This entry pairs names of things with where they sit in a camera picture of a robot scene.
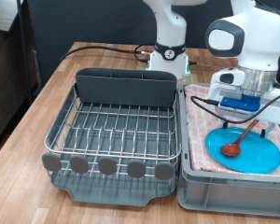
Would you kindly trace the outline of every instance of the wooden table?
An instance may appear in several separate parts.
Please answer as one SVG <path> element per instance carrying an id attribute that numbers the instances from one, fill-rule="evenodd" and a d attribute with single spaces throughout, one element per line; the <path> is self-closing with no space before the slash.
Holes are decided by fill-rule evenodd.
<path id="1" fill-rule="evenodd" d="M 87 45 L 95 44 L 75 43 L 72 49 Z M 205 49 L 187 49 L 187 53 L 195 62 L 236 65 L 235 60 L 217 59 Z M 84 67 L 144 69 L 145 66 L 132 54 L 102 49 L 77 52 L 60 64 L 0 151 L 0 223 L 280 223 L 280 217 L 186 210 L 178 204 L 176 192 L 153 199 L 146 207 L 132 207 L 73 202 L 68 192 L 53 187 L 41 161 L 41 155 L 47 152 L 44 139 L 75 81 L 76 71 Z M 209 82 L 214 71 L 213 68 L 193 66 L 192 76 L 186 80 Z"/>

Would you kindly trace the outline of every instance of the blue plastic plate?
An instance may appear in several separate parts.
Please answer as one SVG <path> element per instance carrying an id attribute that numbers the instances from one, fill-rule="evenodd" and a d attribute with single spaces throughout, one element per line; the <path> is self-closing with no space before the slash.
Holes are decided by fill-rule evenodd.
<path id="1" fill-rule="evenodd" d="M 236 157 L 225 156 L 220 148 L 227 143 L 235 142 L 245 130 L 230 127 L 214 129 L 205 138 L 209 153 L 221 164 L 232 170 L 268 174 L 280 166 L 280 150 L 269 139 L 261 138 L 259 133 L 250 132 L 240 144 L 241 153 Z"/>

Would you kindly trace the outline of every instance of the pink towel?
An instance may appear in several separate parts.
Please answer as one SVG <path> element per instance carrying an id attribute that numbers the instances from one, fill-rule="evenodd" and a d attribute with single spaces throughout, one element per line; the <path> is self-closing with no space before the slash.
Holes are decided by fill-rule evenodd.
<path id="1" fill-rule="evenodd" d="M 207 151 L 205 147 L 205 137 L 212 130 L 220 127 L 220 120 L 203 111 L 196 106 L 191 100 L 192 95 L 207 98 L 209 88 L 201 87 L 197 85 L 188 85 L 186 88 L 186 108 L 187 108 L 187 124 L 189 134 L 189 150 L 191 158 L 191 169 L 195 171 L 208 171 L 217 173 L 228 173 L 228 174 L 241 174 L 244 173 L 235 172 L 228 167 L 217 162 Z M 235 125 L 229 124 L 230 126 L 247 128 L 252 121 L 245 124 Z M 268 122 L 260 121 L 254 128 L 253 131 L 260 133 L 262 129 L 267 129 L 269 126 Z M 272 140 L 280 149 L 280 127 L 276 127 L 270 132 L 269 139 Z M 264 176 L 275 176 L 280 177 L 280 167 Z"/>

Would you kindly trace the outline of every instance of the dish rack wire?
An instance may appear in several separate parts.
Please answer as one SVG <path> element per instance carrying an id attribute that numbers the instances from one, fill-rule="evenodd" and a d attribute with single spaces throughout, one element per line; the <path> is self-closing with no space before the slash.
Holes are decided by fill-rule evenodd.
<path id="1" fill-rule="evenodd" d="M 74 177 L 83 175 L 71 168 L 72 156 L 81 156 L 87 161 L 87 178 L 95 174 L 105 178 L 98 165 L 101 158 L 115 160 L 114 178 L 123 175 L 128 176 L 129 181 L 127 166 L 131 161 L 142 161 L 146 166 L 142 182 L 154 178 L 157 183 L 155 169 L 160 164 L 177 165 L 181 148 L 177 143 L 175 105 L 174 108 L 161 108 L 84 104 L 77 96 L 77 86 L 74 85 L 71 92 L 74 97 L 70 106 L 61 110 L 63 116 L 58 115 L 45 139 L 46 148 L 60 158 L 61 177 L 70 173 Z"/>

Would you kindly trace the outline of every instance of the gray plastic tray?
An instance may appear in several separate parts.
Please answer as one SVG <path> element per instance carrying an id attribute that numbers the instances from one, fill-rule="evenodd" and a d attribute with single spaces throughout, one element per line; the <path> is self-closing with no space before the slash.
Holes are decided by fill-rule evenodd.
<path id="1" fill-rule="evenodd" d="M 178 116 L 186 119 L 184 88 L 202 83 L 182 83 L 178 90 Z M 280 177 L 230 175 L 190 168 L 187 123 L 180 123 L 182 155 L 178 180 L 178 201 L 193 210 L 280 216 Z"/>

